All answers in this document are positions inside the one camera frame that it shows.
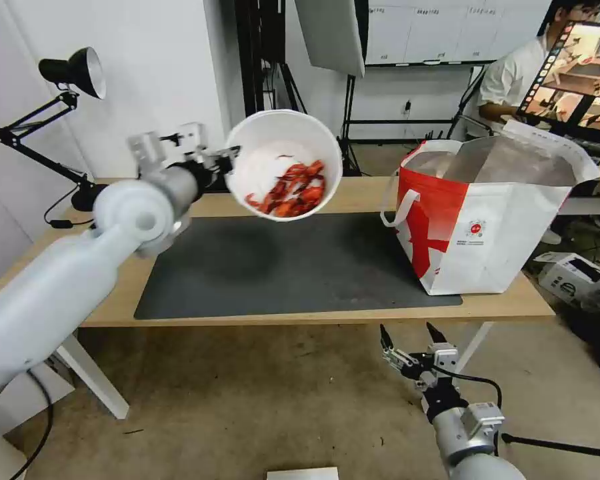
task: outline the red crayfish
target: red crayfish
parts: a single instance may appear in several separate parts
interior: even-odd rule
[[[262,202],[253,200],[253,193],[245,201],[262,213],[276,217],[297,217],[316,208],[325,194],[325,178],[321,175],[324,164],[316,160],[311,165],[295,163],[290,166]]]

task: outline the monitor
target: monitor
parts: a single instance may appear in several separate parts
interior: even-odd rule
[[[568,24],[518,115],[551,131],[600,143],[600,23]]]

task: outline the shopping bag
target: shopping bag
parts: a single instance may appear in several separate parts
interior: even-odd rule
[[[423,142],[391,180],[394,220],[386,195],[381,218],[428,294],[502,293],[570,190],[598,177],[580,146],[510,121],[498,137]]]

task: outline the desk lamp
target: desk lamp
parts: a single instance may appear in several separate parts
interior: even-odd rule
[[[96,196],[106,185],[97,185],[87,178],[86,173],[74,170],[32,150],[22,144],[22,139],[77,108],[79,94],[71,89],[71,85],[75,85],[92,97],[100,100],[105,98],[107,87],[100,60],[93,48],[86,47],[75,52],[69,60],[42,59],[38,64],[38,70],[45,80],[54,83],[62,93],[12,124],[0,128],[0,143],[18,150],[46,168],[75,182],[78,190],[71,197],[71,204],[76,210],[91,211]],[[66,108],[44,120],[29,121],[58,103],[64,103]]]

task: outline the black lamp shade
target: black lamp shade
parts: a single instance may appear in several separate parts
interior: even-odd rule
[[[107,93],[100,60],[91,47],[78,50],[69,60],[42,59],[38,70],[47,81],[56,85],[73,84],[84,93],[100,100]]]

